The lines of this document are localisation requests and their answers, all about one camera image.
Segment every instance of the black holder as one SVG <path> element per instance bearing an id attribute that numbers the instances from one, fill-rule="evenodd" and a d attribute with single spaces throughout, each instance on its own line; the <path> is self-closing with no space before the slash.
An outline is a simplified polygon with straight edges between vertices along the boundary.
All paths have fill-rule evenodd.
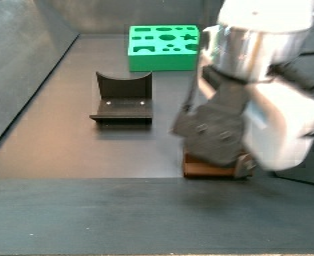
<path id="1" fill-rule="evenodd" d="M 153 73 L 137 79 L 96 75 L 102 100 L 91 119 L 104 128 L 149 128 L 154 117 Z"/>

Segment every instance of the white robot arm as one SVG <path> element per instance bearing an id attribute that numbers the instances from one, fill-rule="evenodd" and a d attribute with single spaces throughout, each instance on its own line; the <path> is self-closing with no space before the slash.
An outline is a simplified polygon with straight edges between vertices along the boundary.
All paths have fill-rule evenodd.
<path id="1" fill-rule="evenodd" d="M 266 170 L 300 165 L 314 142 L 305 136 L 314 133 L 314 98 L 270 74 L 273 65 L 300 56 L 313 25 L 314 0 L 226 0 L 218 25 L 207 28 L 203 58 L 249 82 L 245 146 Z"/>

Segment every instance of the green shape sorter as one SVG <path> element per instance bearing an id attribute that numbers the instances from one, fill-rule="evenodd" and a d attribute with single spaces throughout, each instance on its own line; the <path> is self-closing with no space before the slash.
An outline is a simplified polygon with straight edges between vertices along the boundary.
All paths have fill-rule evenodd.
<path id="1" fill-rule="evenodd" d="M 194 70 L 199 30 L 194 25 L 133 26 L 130 70 Z"/>

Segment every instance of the brown block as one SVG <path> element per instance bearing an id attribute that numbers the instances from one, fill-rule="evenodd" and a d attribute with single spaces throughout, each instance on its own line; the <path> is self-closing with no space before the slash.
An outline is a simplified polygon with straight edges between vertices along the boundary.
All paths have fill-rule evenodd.
<path id="1" fill-rule="evenodd" d="M 185 177 L 234 177 L 234 168 L 222 168 L 209 164 L 191 156 L 187 152 L 183 155 L 183 174 Z"/>

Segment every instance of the star-shaped hole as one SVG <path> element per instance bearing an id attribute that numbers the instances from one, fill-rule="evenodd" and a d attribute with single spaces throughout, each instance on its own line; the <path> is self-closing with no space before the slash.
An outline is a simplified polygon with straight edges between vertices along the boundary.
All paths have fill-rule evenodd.
<path id="1" fill-rule="evenodd" d="M 190 34 L 186 34 L 186 36 L 182 36 L 183 37 L 183 39 L 187 41 L 187 40 L 197 40 L 197 37 L 198 36 L 193 36 L 193 35 L 190 35 Z"/>

